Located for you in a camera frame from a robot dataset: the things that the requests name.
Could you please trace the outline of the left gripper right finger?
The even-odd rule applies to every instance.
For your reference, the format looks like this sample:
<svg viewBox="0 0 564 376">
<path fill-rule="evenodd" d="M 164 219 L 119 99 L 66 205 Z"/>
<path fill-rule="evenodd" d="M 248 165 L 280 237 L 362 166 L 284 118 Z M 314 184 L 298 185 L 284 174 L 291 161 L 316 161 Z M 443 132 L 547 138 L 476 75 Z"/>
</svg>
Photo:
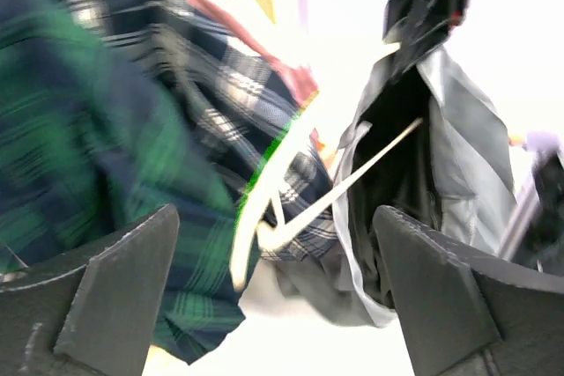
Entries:
<svg viewBox="0 0 564 376">
<path fill-rule="evenodd" d="M 403 212 L 373 217 L 417 375 L 561 375 L 563 279 L 505 262 Z"/>
</svg>

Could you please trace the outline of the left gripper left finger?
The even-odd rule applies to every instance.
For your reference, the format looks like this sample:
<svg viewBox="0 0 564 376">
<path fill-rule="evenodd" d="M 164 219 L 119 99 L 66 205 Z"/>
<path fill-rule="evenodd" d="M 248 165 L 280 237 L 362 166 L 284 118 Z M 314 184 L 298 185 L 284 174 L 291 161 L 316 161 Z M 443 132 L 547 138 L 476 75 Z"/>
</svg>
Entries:
<svg viewBox="0 0 564 376">
<path fill-rule="evenodd" d="M 174 253 L 171 204 L 1 278 L 3 375 L 142 373 Z"/>
</svg>

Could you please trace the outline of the cream wooden hanger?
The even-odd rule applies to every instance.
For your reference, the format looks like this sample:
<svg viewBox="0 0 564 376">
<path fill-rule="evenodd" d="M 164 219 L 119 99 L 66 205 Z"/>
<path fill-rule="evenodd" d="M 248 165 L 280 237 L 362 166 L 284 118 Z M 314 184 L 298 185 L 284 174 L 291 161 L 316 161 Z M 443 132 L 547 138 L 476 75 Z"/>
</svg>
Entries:
<svg viewBox="0 0 564 376">
<path fill-rule="evenodd" d="M 233 286 L 237 291 L 243 290 L 246 286 L 249 255 L 255 241 L 260 249 L 268 251 L 278 251 L 286 246 L 422 123 L 420 118 L 415 119 L 367 163 L 339 182 L 299 216 L 286 222 L 277 185 L 284 179 L 287 168 L 298 152 L 297 143 L 302 138 L 308 137 L 316 126 L 316 121 L 323 111 L 323 103 L 322 94 L 311 93 L 301 113 L 292 119 L 285 136 L 279 140 L 270 157 L 265 160 L 262 170 L 254 179 L 241 204 L 229 263 Z"/>
</svg>

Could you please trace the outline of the grey skirt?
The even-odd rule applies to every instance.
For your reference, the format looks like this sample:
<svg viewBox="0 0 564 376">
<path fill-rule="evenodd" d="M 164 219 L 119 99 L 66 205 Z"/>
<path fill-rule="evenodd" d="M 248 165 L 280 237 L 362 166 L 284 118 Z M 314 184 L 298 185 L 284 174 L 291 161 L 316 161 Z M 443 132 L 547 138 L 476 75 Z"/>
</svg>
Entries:
<svg viewBox="0 0 564 376">
<path fill-rule="evenodd" d="M 491 100 L 445 48 L 402 81 L 376 63 L 352 123 L 335 182 L 386 149 L 332 205 L 338 240 L 324 256 L 276 266 L 279 289 L 305 299 L 328 321 L 384 327 L 395 319 L 372 216 L 390 205 L 489 254 L 515 205 L 508 132 Z"/>
</svg>

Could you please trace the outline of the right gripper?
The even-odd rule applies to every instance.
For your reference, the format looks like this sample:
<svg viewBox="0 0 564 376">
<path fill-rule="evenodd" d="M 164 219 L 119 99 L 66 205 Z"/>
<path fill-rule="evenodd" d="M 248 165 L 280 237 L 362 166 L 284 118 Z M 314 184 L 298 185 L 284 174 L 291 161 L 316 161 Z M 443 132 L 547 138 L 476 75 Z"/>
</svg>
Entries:
<svg viewBox="0 0 564 376">
<path fill-rule="evenodd" d="M 464 21 L 468 0 L 388 0 L 385 40 L 398 41 L 390 79 L 398 80 L 442 45 L 450 30 Z"/>
</svg>

